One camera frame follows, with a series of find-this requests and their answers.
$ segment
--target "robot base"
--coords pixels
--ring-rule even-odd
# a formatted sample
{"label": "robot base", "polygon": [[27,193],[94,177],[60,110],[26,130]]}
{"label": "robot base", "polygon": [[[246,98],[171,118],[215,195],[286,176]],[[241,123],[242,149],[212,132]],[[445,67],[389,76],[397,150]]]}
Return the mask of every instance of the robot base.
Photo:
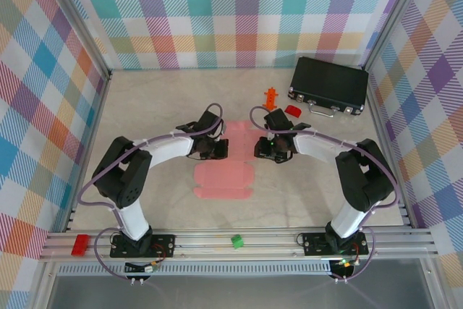
{"label": "robot base", "polygon": [[152,234],[150,246],[147,251],[140,251],[124,237],[116,234],[111,241],[111,258],[171,258],[174,256],[175,235],[173,234]]}
{"label": "robot base", "polygon": [[365,234],[362,232],[356,233],[349,241],[349,247],[340,250],[338,253],[333,251],[331,245],[326,241],[326,233],[302,233],[302,244],[304,245],[304,255],[320,256],[320,255],[343,255],[356,256],[358,246],[359,255],[368,255],[368,245]]}

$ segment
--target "black bracket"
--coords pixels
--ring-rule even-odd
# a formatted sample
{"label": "black bracket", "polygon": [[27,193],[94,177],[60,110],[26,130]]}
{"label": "black bracket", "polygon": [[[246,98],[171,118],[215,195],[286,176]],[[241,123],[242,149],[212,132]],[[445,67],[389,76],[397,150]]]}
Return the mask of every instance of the black bracket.
{"label": "black bracket", "polygon": [[175,235],[173,234],[152,234],[150,246],[147,251],[140,254],[140,251],[134,247],[121,234],[115,234],[111,241],[111,258],[171,258],[174,256]]}
{"label": "black bracket", "polygon": [[356,256],[357,248],[359,248],[359,255],[368,255],[368,245],[365,234],[362,232],[356,233],[349,247],[345,250],[335,253],[331,245],[326,241],[326,233],[302,233],[302,245],[304,245],[304,255],[306,256]]}

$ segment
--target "plaid wall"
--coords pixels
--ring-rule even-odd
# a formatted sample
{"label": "plaid wall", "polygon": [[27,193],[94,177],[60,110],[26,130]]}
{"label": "plaid wall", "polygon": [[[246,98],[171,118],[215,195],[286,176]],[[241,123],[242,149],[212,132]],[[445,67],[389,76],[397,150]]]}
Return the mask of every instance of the plaid wall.
{"label": "plaid wall", "polygon": [[395,0],[75,0],[116,69],[365,60]]}
{"label": "plaid wall", "polygon": [[412,0],[371,83],[418,223],[463,308],[463,0]]}
{"label": "plaid wall", "polygon": [[0,0],[0,308],[23,308],[103,80],[55,0]]}

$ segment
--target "pink placemat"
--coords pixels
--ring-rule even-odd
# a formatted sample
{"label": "pink placemat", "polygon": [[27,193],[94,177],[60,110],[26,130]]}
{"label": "pink placemat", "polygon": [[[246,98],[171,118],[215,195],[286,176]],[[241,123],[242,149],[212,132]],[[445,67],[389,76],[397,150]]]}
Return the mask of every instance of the pink placemat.
{"label": "pink placemat", "polygon": [[261,130],[251,130],[250,121],[227,122],[224,139],[229,139],[228,158],[206,161],[195,167],[194,178],[200,187],[193,189],[196,196],[207,199],[245,199],[252,195],[254,146]]}

